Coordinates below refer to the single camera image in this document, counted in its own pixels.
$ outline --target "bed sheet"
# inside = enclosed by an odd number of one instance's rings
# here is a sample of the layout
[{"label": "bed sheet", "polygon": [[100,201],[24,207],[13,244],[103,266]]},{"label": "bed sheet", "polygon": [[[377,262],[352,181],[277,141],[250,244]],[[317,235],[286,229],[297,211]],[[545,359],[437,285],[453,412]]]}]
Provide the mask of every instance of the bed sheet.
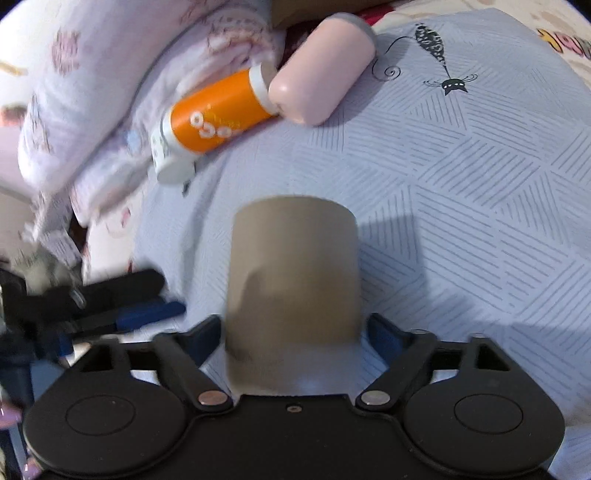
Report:
[{"label": "bed sheet", "polygon": [[[384,15],[379,21],[374,15],[368,17],[376,22],[378,33],[435,15],[498,8],[538,32],[591,87],[591,25],[566,0],[398,0],[389,5],[394,11],[370,9]],[[85,281],[127,270],[148,185],[144,183],[110,213],[91,222],[83,257]]]},{"label": "bed sheet", "polygon": [[[591,91],[495,9],[389,27],[379,51],[324,125],[268,122],[213,154],[188,189],[150,191],[136,260],[185,299],[187,329],[224,312],[241,206],[276,194],[341,203],[358,220],[366,311],[445,340],[494,338],[566,418],[552,473],[588,480]],[[220,349],[206,366],[221,385],[224,361]],[[369,348],[362,361],[343,391],[385,368]]]}]

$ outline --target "orange plastic bottle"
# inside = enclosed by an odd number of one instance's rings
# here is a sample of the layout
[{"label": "orange plastic bottle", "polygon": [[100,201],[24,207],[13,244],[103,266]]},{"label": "orange plastic bottle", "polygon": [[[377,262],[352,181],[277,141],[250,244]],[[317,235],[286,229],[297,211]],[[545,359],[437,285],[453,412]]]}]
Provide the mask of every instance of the orange plastic bottle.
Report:
[{"label": "orange plastic bottle", "polygon": [[158,181],[190,180],[200,155],[276,115],[268,96],[276,74],[272,63],[263,62],[173,105],[150,136]]}]

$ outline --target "striped pattern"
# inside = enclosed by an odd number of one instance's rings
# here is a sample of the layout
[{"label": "striped pattern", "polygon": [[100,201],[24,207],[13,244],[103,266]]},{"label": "striped pattern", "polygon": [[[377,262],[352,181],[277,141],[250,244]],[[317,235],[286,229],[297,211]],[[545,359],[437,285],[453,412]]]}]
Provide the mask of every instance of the striped pattern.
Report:
[{"label": "striped pattern", "polygon": [[497,211],[553,242],[568,241],[553,186],[545,173],[532,176],[506,202],[499,203]]},{"label": "striped pattern", "polygon": [[[452,77],[414,40],[368,69],[318,128],[271,121],[202,165],[186,197],[156,189],[137,239],[189,304],[184,327],[223,313],[232,218],[275,194],[345,205],[359,227],[364,311],[403,329],[493,337],[560,406],[551,472],[591,477],[591,93],[536,34],[494,9],[427,22]],[[414,24],[393,28],[379,50]],[[385,369],[367,340],[355,395]],[[206,371],[223,388],[223,350]]]}]

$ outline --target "cartoon print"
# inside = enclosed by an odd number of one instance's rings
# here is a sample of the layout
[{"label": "cartoon print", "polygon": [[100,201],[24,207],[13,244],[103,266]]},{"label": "cartoon print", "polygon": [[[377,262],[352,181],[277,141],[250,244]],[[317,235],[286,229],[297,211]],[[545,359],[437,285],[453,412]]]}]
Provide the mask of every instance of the cartoon print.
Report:
[{"label": "cartoon print", "polygon": [[209,24],[207,49],[216,54],[236,43],[263,45],[275,49],[268,26],[254,9],[233,10],[226,8],[204,20]]},{"label": "cartoon print", "polygon": [[425,24],[419,23],[417,24],[417,29],[414,32],[414,36],[420,47],[431,54],[431,56],[441,64],[441,66],[445,69],[445,73],[447,73],[447,76],[449,77],[443,82],[433,82],[428,80],[424,82],[425,85],[429,85],[430,87],[441,87],[443,88],[445,95],[448,95],[449,92],[453,90],[461,90],[462,92],[468,93],[466,84],[476,80],[478,75],[473,73],[462,79],[452,78],[447,69],[447,60],[445,58],[443,40],[439,36],[439,33],[437,33],[435,30],[431,30]]},{"label": "cartoon print", "polygon": [[27,69],[15,67],[14,65],[11,65],[5,61],[0,61],[0,70],[4,71],[10,75],[13,75],[15,77],[22,77],[23,75],[28,74]]},{"label": "cartoon print", "polygon": [[51,61],[55,71],[60,75],[67,75],[80,66],[77,59],[79,37],[80,32],[65,32],[61,29],[57,31],[56,39],[51,46]]},{"label": "cartoon print", "polygon": [[428,80],[425,85],[429,85],[430,87],[441,87],[445,92],[445,95],[448,95],[449,92],[453,90],[461,90],[463,92],[468,92],[466,89],[466,83],[473,82],[478,78],[478,75],[475,73],[468,75],[462,79],[452,78],[447,69],[447,60],[445,58],[445,48],[443,45],[443,40],[439,36],[435,30],[430,29],[423,23],[417,24],[417,29],[414,32],[413,37],[399,37],[394,40],[386,52],[384,52],[383,56],[380,56],[374,60],[372,64],[372,75],[373,77],[378,80],[379,82],[389,82],[390,80],[394,80],[398,78],[401,74],[400,68],[394,65],[390,65],[389,62],[384,64],[383,58],[389,52],[389,50],[394,46],[394,44],[398,40],[402,40],[403,38],[407,38],[409,40],[415,40],[419,46],[428,52],[439,64],[444,68],[445,72],[447,73],[447,79],[443,82],[433,82]]},{"label": "cartoon print", "polygon": [[543,28],[538,28],[537,30],[540,38],[548,42],[558,53],[563,53],[564,47],[581,58],[591,60],[591,41],[580,37],[571,37],[566,33],[549,32]]},{"label": "cartoon print", "polygon": [[41,118],[41,111],[37,95],[33,94],[31,98],[29,118],[31,121],[31,143],[35,150],[46,153],[53,153],[53,148],[49,143],[49,135],[43,119]]},{"label": "cartoon print", "polygon": [[[394,44],[398,40],[402,40],[403,38],[411,38],[411,37],[400,37],[394,40],[388,49],[384,52],[385,56],[390,49],[394,46]],[[395,65],[390,65],[389,62],[383,63],[383,56],[379,56],[374,60],[374,63],[371,66],[371,74],[373,77],[379,82],[389,82],[391,80],[395,80],[400,77],[400,68]]]}]

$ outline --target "paper towel roll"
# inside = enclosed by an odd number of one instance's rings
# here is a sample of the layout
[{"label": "paper towel roll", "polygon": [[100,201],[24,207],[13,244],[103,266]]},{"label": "paper towel roll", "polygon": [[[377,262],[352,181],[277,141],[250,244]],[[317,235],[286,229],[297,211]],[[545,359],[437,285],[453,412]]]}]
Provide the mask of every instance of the paper towel roll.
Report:
[{"label": "paper towel roll", "polygon": [[235,393],[344,393],[361,290],[355,217],[337,203],[276,197],[238,212],[226,352]]}]

